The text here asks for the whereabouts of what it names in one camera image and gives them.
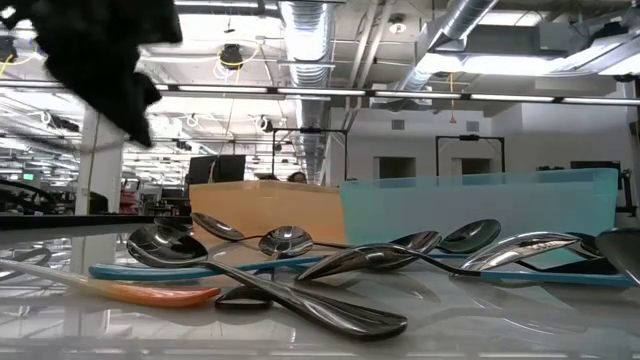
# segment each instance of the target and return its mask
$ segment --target support column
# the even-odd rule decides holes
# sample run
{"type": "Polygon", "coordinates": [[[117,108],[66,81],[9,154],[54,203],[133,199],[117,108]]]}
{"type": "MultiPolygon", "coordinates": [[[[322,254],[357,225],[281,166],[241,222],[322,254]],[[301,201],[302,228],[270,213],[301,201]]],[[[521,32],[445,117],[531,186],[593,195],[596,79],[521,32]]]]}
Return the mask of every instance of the support column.
{"type": "Polygon", "coordinates": [[[92,148],[94,143],[99,147],[117,142],[122,142],[122,146],[80,156],[76,215],[88,213],[89,191],[105,196],[109,200],[109,212],[117,213],[120,208],[124,134],[102,114],[87,107],[82,126],[82,147],[92,148]]]}

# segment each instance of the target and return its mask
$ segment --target ductwork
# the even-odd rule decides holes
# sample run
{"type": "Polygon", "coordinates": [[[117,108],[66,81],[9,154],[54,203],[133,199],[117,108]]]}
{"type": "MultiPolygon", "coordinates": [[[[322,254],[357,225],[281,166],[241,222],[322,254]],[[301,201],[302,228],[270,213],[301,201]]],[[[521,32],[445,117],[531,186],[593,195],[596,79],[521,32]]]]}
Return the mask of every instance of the ductwork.
{"type": "Polygon", "coordinates": [[[446,13],[425,26],[422,37],[426,37],[426,54],[416,66],[398,83],[396,90],[420,91],[433,75],[425,69],[431,59],[429,53],[448,42],[464,39],[480,23],[480,20],[498,3],[499,0],[451,0],[446,13]]]}
{"type": "MultiPolygon", "coordinates": [[[[280,11],[285,23],[287,57],[303,61],[305,65],[291,66],[291,79],[297,87],[323,88],[329,83],[329,68],[313,65],[328,60],[334,5],[314,2],[281,2],[280,11]]],[[[296,100],[298,127],[326,128],[328,103],[319,100],[296,100]]],[[[299,149],[304,152],[307,177],[314,180],[322,169],[323,136],[300,136],[299,149]]]]}

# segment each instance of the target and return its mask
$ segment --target black fabric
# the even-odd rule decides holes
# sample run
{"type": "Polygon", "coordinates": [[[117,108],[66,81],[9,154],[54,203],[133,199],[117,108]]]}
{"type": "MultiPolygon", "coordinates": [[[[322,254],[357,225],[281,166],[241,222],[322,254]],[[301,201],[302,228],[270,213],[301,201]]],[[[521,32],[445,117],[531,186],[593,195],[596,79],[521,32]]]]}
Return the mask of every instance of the black fabric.
{"type": "Polygon", "coordinates": [[[141,44],[182,41],[172,0],[0,0],[16,11],[8,29],[31,20],[47,70],[132,140],[151,147],[146,108],[160,100],[151,79],[134,72],[141,44]]]}

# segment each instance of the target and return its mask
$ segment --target teal plastic bin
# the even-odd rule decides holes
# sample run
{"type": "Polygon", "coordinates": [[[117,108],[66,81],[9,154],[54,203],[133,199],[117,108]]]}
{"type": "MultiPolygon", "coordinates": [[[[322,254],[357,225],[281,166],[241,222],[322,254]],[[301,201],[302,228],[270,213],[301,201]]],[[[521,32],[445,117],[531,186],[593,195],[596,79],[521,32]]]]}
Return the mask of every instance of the teal plastic bin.
{"type": "Polygon", "coordinates": [[[614,226],[617,184],[617,170],[585,169],[349,181],[340,195],[348,242],[360,245],[426,230],[446,236],[481,219],[500,221],[498,239],[532,231],[598,235],[614,226]]]}

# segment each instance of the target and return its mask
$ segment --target plastic container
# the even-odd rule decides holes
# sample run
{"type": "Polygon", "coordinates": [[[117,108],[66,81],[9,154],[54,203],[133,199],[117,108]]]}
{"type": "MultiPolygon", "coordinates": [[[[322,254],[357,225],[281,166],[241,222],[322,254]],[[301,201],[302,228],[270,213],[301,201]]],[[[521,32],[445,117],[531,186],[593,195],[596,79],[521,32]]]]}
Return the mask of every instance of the plastic container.
{"type": "MultiPolygon", "coordinates": [[[[336,188],[278,181],[194,185],[191,211],[212,216],[242,232],[262,235],[298,226],[314,240],[346,243],[340,193],[336,188]]],[[[206,238],[196,227],[196,236],[206,238]]]]}
{"type": "Polygon", "coordinates": [[[500,221],[498,239],[532,231],[598,235],[614,226],[617,184],[614,169],[585,169],[350,181],[340,191],[348,243],[360,245],[426,230],[446,236],[481,219],[500,221]]]}

